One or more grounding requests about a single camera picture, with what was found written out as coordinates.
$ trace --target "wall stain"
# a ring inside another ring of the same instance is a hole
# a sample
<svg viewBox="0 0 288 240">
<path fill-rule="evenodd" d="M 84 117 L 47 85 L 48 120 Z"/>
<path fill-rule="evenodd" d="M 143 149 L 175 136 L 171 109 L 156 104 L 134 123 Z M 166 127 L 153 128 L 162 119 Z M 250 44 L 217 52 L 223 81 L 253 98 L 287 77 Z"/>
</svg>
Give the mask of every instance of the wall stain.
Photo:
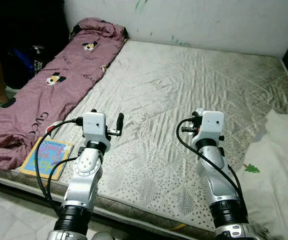
<svg viewBox="0 0 288 240">
<path fill-rule="evenodd" d="M 135 11 L 136 10 L 139 10 L 139 12 L 142 12 L 144 7 L 145 7 L 145 4 L 148 2 L 148 0 L 138 0 L 137 3 L 136 3 L 136 6 L 135 6 Z"/>
<path fill-rule="evenodd" d="M 184 46 L 184 47 L 190 47 L 190 43 L 187 41 L 180 41 L 178 38 L 175 40 L 174 35 L 172 36 L 172 42 L 174 42 L 176 45 Z"/>
<path fill-rule="evenodd" d="M 137 2 L 135 10 L 137 10 L 139 3 L 140 3 L 140 0 Z"/>
</svg>

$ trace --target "quilted mattress cover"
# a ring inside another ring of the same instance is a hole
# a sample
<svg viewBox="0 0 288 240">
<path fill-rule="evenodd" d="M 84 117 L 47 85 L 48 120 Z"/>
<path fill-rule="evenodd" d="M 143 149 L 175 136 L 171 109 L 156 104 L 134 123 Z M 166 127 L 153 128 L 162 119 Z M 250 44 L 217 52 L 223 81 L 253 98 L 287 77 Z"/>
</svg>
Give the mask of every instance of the quilted mattress cover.
<svg viewBox="0 0 288 240">
<path fill-rule="evenodd" d="M 67 116 L 95 108 L 114 128 L 118 113 L 125 115 L 123 135 L 112 137 L 104 157 L 96 209 L 150 230 L 212 239 L 214 225 L 196 156 L 175 134 L 177 123 L 198 107 L 225 113 L 222 146 L 237 170 L 267 113 L 288 114 L 287 73 L 274 57 L 128 41 Z M 82 129 L 72 124 L 62 126 L 55 139 L 75 145 L 71 157 L 84 141 Z M 67 163 L 53 181 L 52 192 L 64 195 L 72 165 Z M 34 177 L 19 169 L 0 170 L 0 177 L 38 187 Z"/>
</svg>

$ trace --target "children's book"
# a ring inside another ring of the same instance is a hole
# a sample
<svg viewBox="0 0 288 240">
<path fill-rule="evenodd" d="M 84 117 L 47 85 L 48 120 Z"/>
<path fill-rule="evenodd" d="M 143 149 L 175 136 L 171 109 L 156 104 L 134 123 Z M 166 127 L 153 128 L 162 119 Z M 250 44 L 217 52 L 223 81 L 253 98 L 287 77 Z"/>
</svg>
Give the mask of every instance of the children's book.
<svg viewBox="0 0 288 240">
<path fill-rule="evenodd" d="M 36 176 L 35 151 L 41 137 L 26 157 L 20 171 L 25 174 Z M 53 167 L 69 157 L 74 145 L 71 143 L 46 138 L 38 150 L 39 173 L 42 178 L 48 178 Z M 59 165 L 53 173 L 52 180 L 58 180 L 66 163 Z"/>
</svg>

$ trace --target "white wall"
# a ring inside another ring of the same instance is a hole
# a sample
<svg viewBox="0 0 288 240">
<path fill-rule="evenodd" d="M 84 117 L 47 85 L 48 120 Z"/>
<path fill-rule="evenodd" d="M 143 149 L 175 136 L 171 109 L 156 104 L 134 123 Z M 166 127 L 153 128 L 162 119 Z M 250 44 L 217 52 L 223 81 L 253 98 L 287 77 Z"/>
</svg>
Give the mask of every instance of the white wall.
<svg viewBox="0 0 288 240">
<path fill-rule="evenodd" d="M 288 48 L 288 0 L 65 0 L 85 17 L 124 25 L 131 39 L 277 56 Z"/>
</svg>

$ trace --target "black connector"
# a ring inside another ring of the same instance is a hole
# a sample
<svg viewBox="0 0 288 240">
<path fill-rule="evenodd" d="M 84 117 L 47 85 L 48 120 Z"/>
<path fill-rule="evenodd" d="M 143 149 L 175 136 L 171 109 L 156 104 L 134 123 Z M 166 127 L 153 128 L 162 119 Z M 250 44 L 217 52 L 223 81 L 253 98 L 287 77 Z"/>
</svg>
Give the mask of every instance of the black connector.
<svg viewBox="0 0 288 240">
<path fill-rule="evenodd" d="M 202 116 L 195 116 L 192 118 L 192 123 L 194 124 L 194 126 L 201 126 L 202 125 L 202 120 L 203 120 L 203 117 Z"/>
<path fill-rule="evenodd" d="M 120 112 L 117 118 L 116 130 L 122 131 L 124 126 L 124 115 Z"/>
<path fill-rule="evenodd" d="M 216 146 L 216 142 L 214 139 L 211 138 L 203 138 L 199 141 L 197 141 L 197 143 L 195 144 L 197 151 L 199 151 L 201 148 L 203 147 L 207 147 L 207 146 Z"/>
<path fill-rule="evenodd" d="M 75 124 L 78 125 L 78 126 L 82 126 L 83 125 L 83 117 L 82 116 L 79 116 L 77 117 L 75 120 Z"/>
<path fill-rule="evenodd" d="M 210 207 L 216 228 L 229 224 L 247 224 L 247 215 L 237 200 L 214 202 Z"/>
<path fill-rule="evenodd" d="M 91 212 L 75 205 L 62 206 L 54 230 L 72 231 L 86 235 Z"/>
<path fill-rule="evenodd" d="M 182 126 L 182 133 L 187 132 L 187 133 L 195 133 L 197 132 L 198 128 L 196 127 L 189 127 L 189 126 Z"/>
<path fill-rule="evenodd" d="M 77 156 L 80 156 L 85 148 L 86 147 L 84 147 L 84 146 L 79 147 Z"/>
</svg>

